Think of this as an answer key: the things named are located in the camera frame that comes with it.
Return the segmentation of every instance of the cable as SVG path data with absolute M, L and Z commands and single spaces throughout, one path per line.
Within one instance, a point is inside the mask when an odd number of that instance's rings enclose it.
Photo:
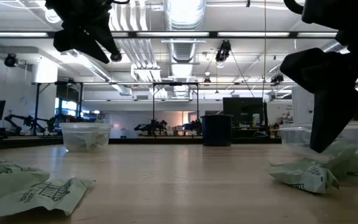
M 243 75 L 243 74 L 242 74 L 242 72 L 241 72 L 240 66 L 239 66 L 239 64 L 237 63 L 237 60 L 236 60 L 236 57 L 234 56 L 233 51 L 232 51 L 232 50 L 230 50 L 230 52 L 231 52 L 231 54 L 233 55 L 233 59 L 234 59 L 234 61 L 236 62 L 237 68 L 239 69 L 239 72 L 240 72 L 240 74 L 241 74 L 242 78 L 244 79 L 244 82 L 246 83 L 248 90 L 251 92 L 252 97 L 254 97 L 254 98 L 255 98 L 254 93 L 252 92 L 251 88 L 249 87 L 249 85 L 248 85 L 248 82 L 247 82 L 246 78 L 244 77 L 244 75 Z
M 120 2 L 120 1 L 115 1 L 115 0 L 110 0 L 109 4 L 111 3 L 115 3 L 115 4 L 128 4 L 131 0 L 126 0 L 124 2 Z
M 220 45 L 219 45 L 219 46 L 217 47 L 217 49 L 214 51 L 214 54 L 213 54 L 213 55 L 216 56 L 216 52 L 218 51 L 218 48 L 219 48 L 219 47 L 220 47 Z M 213 59 L 211 58 L 211 60 L 209 60 L 209 64 L 208 64 L 208 66 L 206 67 L 205 72 L 208 72 L 209 66 L 211 65 L 212 61 L 213 61 Z
M 267 10 L 266 10 L 266 0 L 265 0 L 265 50 L 264 50 L 264 74 L 263 74 L 263 85 L 262 85 L 262 99 L 264 97 L 265 94 L 265 82 L 266 82 L 266 56 L 267 56 L 267 36 L 266 36 L 266 32 L 267 32 Z
M 217 62 L 215 63 L 215 68 L 216 68 L 216 92 L 215 93 L 219 93 L 219 91 L 218 91 L 218 65 L 217 65 Z

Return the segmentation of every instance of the ceiling light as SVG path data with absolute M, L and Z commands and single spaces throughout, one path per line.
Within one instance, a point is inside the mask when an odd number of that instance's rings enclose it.
M 214 83 L 214 85 L 235 85 L 235 84 L 237 84 L 237 83 L 234 83 L 234 82 L 232 82 L 232 83 L 229 83 L 229 82 L 227 82 L 227 83 L 225 83 L 225 82 Z M 210 85 L 210 83 L 200 83 L 200 85 Z
M 281 64 L 278 64 L 276 66 L 274 66 L 272 69 L 270 69 L 268 72 L 272 73 L 274 70 L 276 70 L 276 68 L 278 68 Z
M 84 83 L 84 85 L 110 85 L 110 83 L 89 82 L 89 83 Z
M 205 40 L 161 40 L 163 44 L 205 44 Z
M 49 37 L 46 32 L 0 32 L 0 38 L 5 37 Z
M 207 4 L 206 7 L 246 7 L 246 3 L 216 3 L 216 4 Z M 264 9 L 265 6 L 263 4 L 251 4 L 250 7 L 259 7 Z M 271 6 L 266 6 L 266 9 L 273 9 L 273 10 L 286 10 L 289 9 L 285 6 L 274 6 L 273 4 Z
M 85 102 L 107 102 L 107 100 L 83 100 Z
M 118 83 L 120 85 L 153 85 L 153 83 L 150 83 L 150 82 L 133 82 L 133 83 Z
M 216 62 L 217 68 L 223 68 L 224 67 L 224 61 L 223 62 Z
M 138 37 L 207 37 L 209 32 L 138 32 Z
M 128 37 L 127 32 L 111 32 L 113 37 Z
M 300 32 L 298 37 L 335 37 L 335 32 Z
M 286 95 L 283 95 L 283 96 L 278 96 L 277 98 L 279 98 L 279 99 L 283 99 L 283 98 L 285 98 L 285 97 L 287 97 L 287 96 L 289 96 L 289 95 L 291 95 L 292 93 L 287 93 Z
M 218 32 L 218 37 L 288 37 L 289 32 Z

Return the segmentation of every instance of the workbench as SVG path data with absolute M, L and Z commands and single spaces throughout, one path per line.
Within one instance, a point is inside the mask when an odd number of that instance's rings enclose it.
M 272 159 L 293 159 L 279 144 L 126 144 L 93 154 L 42 146 L 0 150 L 0 159 L 96 181 L 70 217 L 40 208 L 0 223 L 358 223 L 358 175 L 326 195 L 291 188 L 267 174 Z

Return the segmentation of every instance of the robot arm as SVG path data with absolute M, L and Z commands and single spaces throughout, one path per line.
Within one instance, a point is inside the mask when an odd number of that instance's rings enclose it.
M 302 21 L 339 30 L 336 40 L 348 54 L 309 49 L 285 57 L 280 69 L 299 86 L 314 94 L 310 148 L 323 152 L 358 115 L 358 1 L 294 0 L 285 5 Z
M 121 61 L 122 56 L 108 25 L 108 12 L 112 9 L 111 3 L 128 4 L 129 1 L 47 0 L 45 7 L 54 9 L 63 21 L 63 30 L 56 32 L 53 46 L 59 52 L 75 49 L 109 63 L 99 43 L 111 53 L 110 59 L 113 62 Z

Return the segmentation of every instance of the desk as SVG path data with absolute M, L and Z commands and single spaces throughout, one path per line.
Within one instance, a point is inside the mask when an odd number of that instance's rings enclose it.
M 358 176 L 313 195 L 273 180 L 270 159 L 292 159 L 281 145 L 110 145 L 105 152 L 61 146 L 0 151 L 52 178 L 96 180 L 71 217 L 42 209 L 0 223 L 358 223 Z

